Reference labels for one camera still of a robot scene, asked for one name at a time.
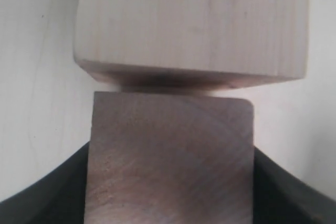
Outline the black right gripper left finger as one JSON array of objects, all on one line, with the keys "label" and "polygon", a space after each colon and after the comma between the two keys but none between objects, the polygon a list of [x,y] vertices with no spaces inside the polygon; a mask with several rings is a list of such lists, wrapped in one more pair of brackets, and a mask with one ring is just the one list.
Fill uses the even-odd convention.
[{"label": "black right gripper left finger", "polygon": [[84,223],[89,145],[1,202],[1,223]]}]

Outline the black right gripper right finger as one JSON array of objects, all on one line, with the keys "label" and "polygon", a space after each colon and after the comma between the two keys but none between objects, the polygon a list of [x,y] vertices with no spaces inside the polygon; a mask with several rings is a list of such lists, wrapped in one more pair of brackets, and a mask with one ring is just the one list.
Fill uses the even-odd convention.
[{"label": "black right gripper right finger", "polygon": [[253,223],[335,223],[335,200],[319,193],[255,148]]}]

